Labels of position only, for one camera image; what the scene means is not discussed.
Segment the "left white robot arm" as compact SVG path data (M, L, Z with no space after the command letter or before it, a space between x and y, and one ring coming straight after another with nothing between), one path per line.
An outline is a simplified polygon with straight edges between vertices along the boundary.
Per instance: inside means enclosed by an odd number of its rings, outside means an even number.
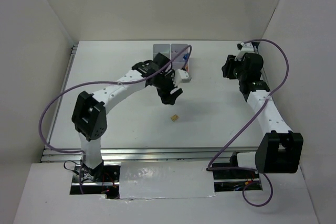
M91 181L103 177L101 137L107 130L107 115L116 105L147 86L155 87L161 102L166 105L174 105L182 94L178 84L188 79L189 74L184 68L170 69L169 64L169 58L158 53L152 60L136 63L116 84L78 95L71 120L84 152L82 168Z

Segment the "clear blue spray bottle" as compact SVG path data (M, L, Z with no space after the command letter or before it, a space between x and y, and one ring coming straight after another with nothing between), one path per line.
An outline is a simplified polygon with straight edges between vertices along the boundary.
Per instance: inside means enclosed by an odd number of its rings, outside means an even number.
M183 60L184 60L184 61L187 61L188 58L189 58L189 54L185 54L185 55L183 56Z

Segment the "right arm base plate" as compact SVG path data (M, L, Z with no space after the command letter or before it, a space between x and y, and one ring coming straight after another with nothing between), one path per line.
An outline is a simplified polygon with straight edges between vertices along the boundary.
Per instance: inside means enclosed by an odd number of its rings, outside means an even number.
M242 191L246 185L247 190L262 190L259 174L248 170L215 170L212 171L215 192Z

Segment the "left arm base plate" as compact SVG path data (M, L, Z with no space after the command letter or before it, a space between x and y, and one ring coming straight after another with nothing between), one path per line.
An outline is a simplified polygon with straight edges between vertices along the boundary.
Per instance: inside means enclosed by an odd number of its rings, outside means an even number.
M108 165L98 178L90 178L85 172L81 173L79 177L79 166L71 169L72 180L70 187L71 195L81 195L81 192L88 195L103 195L109 199L118 199L119 194L119 178L120 166ZM79 186L79 178L81 178L81 188Z

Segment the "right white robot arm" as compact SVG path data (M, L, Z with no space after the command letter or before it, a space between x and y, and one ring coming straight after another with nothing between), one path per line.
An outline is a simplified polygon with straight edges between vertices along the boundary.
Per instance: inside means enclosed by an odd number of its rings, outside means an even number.
M262 109L257 120L264 137L254 155L256 169L266 174L296 173L303 137L293 132L282 119L269 86L261 79L262 56L245 53L242 60L235 58L234 55L227 57L222 67L223 77L238 80L240 92L255 113Z

